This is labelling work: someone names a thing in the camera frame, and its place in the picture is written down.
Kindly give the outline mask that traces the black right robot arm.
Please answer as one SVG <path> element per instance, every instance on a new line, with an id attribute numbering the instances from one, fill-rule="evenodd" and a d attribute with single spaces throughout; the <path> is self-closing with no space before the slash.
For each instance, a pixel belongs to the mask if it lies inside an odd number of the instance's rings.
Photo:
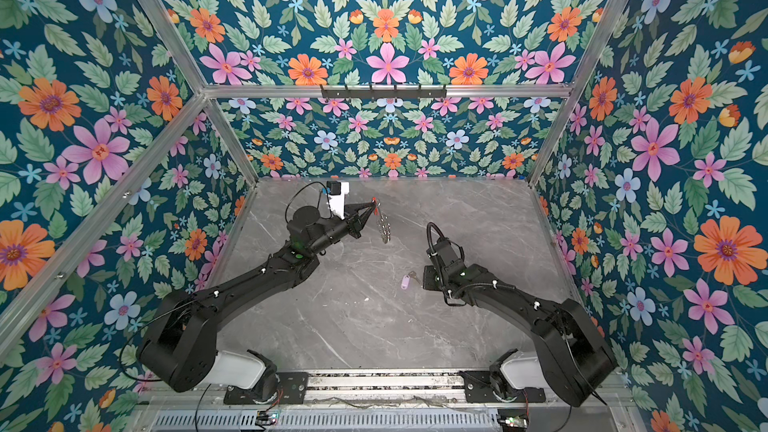
<path id="1" fill-rule="evenodd" d="M 509 401 L 529 389 L 547 388 L 572 407 L 600 397 L 599 387 L 618 362 L 582 305 L 536 297 L 479 264 L 468 265 L 463 248 L 433 222 L 426 238 L 430 264 L 424 267 L 424 289 L 439 291 L 449 307 L 490 311 L 533 343 L 532 354 L 513 348 L 489 367 L 495 396 Z"/>

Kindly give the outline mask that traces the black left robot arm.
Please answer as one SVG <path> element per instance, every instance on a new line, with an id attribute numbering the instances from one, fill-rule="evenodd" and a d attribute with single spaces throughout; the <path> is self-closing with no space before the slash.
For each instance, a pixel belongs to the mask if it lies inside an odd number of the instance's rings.
<path id="1" fill-rule="evenodd" d="M 255 305 L 305 282 L 330 246 L 361 237 L 377 209 L 374 201 L 347 204 L 340 215 L 324 218 L 315 206 L 299 208 L 287 222 L 288 239 L 263 263 L 208 289 L 167 295 L 137 348 L 138 362 L 179 393 L 220 384 L 243 390 L 264 386 L 271 397 L 276 386 L 267 382 L 274 364 L 253 350 L 220 350 L 218 333 Z"/>

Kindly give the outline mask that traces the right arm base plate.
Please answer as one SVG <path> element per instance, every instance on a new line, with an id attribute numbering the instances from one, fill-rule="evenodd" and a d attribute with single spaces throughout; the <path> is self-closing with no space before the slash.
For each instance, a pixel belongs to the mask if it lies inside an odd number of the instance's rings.
<path id="1" fill-rule="evenodd" d="M 541 388 L 516 389 L 495 372 L 488 370 L 464 370 L 458 373 L 464 382 L 464 394 L 468 403 L 521 403 L 546 402 Z"/>

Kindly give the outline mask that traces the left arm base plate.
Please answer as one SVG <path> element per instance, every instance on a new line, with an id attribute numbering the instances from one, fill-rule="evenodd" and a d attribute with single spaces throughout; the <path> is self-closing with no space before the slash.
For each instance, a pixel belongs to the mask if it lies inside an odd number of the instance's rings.
<path id="1" fill-rule="evenodd" d="M 309 374 L 306 372 L 269 372 L 251 389 L 229 386 L 225 405 L 298 405 L 304 402 L 308 391 Z"/>

